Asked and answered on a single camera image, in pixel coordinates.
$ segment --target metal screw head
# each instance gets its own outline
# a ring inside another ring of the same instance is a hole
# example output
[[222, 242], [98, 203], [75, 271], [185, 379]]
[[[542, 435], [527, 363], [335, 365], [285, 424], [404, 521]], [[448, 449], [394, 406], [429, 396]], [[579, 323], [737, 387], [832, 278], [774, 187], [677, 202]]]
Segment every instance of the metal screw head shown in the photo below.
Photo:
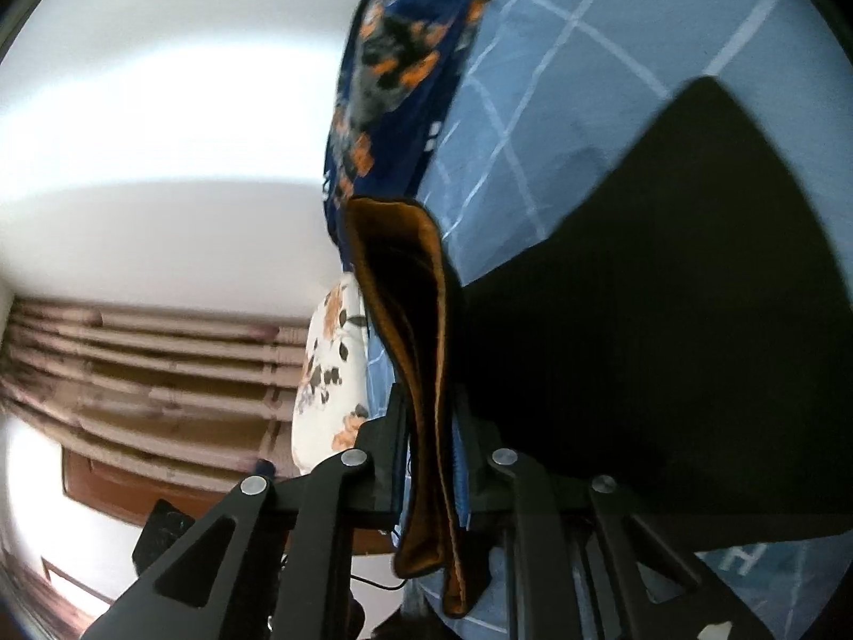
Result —
[[240, 484], [240, 490], [246, 495], [257, 495], [266, 491], [266, 478], [263, 476], [250, 476]]
[[340, 456], [340, 461], [344, 462], [347, 467], [357, 467], [359, 464], [364, 464], [367, 459], [367, 453], [358, 448], [347, 450]]
[[519, 456], [515, 450], [511, 450], [509, 447], [502, 447], [492, 452], [492, 461], [495, 464], [500, 464], [502, 467], [509, 467], [511, 464], [519, 461]]
[[597, 493], [613, 493], [616, 491], [616, 479], [607, 474], [596, 476], [592, 479], [592, 490]]

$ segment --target blue floral fabric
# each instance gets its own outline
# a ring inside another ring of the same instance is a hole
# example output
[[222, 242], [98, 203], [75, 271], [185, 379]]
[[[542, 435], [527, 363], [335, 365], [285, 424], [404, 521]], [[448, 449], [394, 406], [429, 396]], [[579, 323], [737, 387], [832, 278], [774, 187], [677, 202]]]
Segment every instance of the blue floral fabric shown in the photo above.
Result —
[[340, 206], [412, 195], [491, 0], [363, 0], [353, 18], [326, 147], [329, 235], [350, 269]]

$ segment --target black metal bracket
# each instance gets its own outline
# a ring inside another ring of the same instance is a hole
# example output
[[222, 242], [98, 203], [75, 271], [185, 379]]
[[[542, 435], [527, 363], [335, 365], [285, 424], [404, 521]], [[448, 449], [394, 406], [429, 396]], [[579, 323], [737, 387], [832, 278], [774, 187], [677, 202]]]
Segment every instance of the black metal bracket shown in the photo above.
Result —
[[[604, 640], [586, 554], [596, 529], [624, 640], [771, 639], [629, 489], [612, 479], [590, 485], [549, 474], [503, 449], [495, 427], [472, 417], [462, 387], [450, 401], [468, 466], [468, 527], [505, 533], [511, 640], [580, 640], [579, 595], [593, 608], [588, 628]], [[307, 477], [273, 485], [257, 475], [236, 485], [148, 565], [84, 640], [343, 640], [352, 529], [389, 530], [399, 521], [407, 412], [395, 386], [387, 415], [361, 426], [353, 450]], [[671, 575], [685, 593], [655, 604], [638, 563]]]

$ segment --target white wall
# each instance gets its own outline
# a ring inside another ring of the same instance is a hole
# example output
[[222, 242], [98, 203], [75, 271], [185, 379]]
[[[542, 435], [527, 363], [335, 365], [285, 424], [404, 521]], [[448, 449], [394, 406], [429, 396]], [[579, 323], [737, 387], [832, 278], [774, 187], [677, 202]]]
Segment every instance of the white wall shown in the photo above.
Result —
[[0, 418], [0, 504], [10, 553], [37, 572], [44, 557], [115, 599], [135, 580], [131, 553], [142, 530], [67, 498], [59, 444], [15, 417]]
[[[352, 559], [352, 574], [387, 587], [400, 583], [391, 570], [391, 555], [356, 556]], [[394, 613], [403, 601], [403, 590], [378, 590], [357, 580], [353, 580], [351, 590], [364, 608], [364, 628], [359, 636], [362, 638], [370, 637], [370, 631]]]
[[358, 1], [43, 0], [0, 63], [12, 288], [307, 316], [340, 273], [321, 181]]

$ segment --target bed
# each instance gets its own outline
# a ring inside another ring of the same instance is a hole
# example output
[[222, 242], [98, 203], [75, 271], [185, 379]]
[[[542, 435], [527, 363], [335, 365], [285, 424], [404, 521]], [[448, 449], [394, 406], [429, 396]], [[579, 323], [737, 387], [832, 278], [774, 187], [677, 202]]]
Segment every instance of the bed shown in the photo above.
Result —
[[[462, 284], [546, 238], [697, 76], [717, 77], [775, 144], [850, 291], [853, 74], [809, 0], [494, 0], [417, 193]], [[394, 373], [375, 334], [367, 381], [378, 417]], [[698, 553], [796, 640], [853, 559], [853, 532]], [[473, 612], [447, 621], [466, 640], [506, 636], [499, 551], [492, 573]], [[439, 611], [440, 577], [418, 585]]]

